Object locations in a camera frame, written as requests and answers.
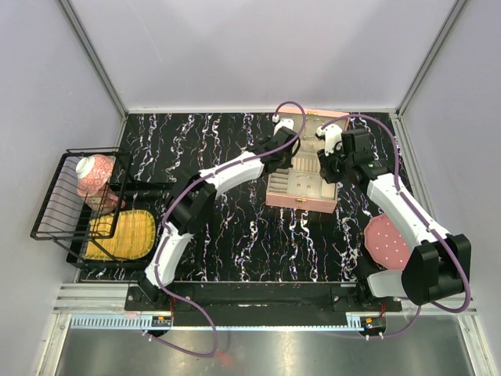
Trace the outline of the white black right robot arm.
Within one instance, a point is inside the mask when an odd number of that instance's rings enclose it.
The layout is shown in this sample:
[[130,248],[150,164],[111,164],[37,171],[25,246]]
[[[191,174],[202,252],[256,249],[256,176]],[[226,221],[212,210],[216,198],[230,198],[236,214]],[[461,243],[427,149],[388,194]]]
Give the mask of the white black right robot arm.
[[384,270],[370,274],[355,291],[358,306],[373,310],[384,297],[407,298],[421,306],[463,293],[465,302],[457,311],[464,311],[470,301],[470,241],[431,218],[401,183],[396,168],[374,157],[367,131],[324,125],[315,135],[325,143],[317,153],[322,178],[327,183],[349,179],[387,216],[376,245],[366,246]]

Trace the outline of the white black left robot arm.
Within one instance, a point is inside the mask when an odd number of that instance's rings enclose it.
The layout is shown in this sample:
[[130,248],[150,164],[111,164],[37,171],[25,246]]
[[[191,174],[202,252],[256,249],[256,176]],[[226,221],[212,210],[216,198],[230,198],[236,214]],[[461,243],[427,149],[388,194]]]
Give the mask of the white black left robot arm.
[[173,282],[188,243],[211,221],[216,198],[243,183],[290,167],[299,143],[300,136],[294,130],[281,126],[273,136],[223,164],[199,171],[177,170],[162,218],[159,244],[138,277],[141,299],[149,308],[159,310],[167,305],[169,291],[165,287]]

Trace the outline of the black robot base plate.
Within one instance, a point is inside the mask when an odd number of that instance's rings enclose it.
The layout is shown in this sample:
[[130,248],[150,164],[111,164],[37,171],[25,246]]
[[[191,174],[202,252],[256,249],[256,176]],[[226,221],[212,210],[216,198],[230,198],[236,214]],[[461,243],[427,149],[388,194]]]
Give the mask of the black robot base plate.
[[194,282],[168,286],[175,298],[156,289],[128,287],[127,311],[174,311],[177,327],[334,327],[349,313],[399,313],[393,298],[371,298],[357,283],[340,282]]

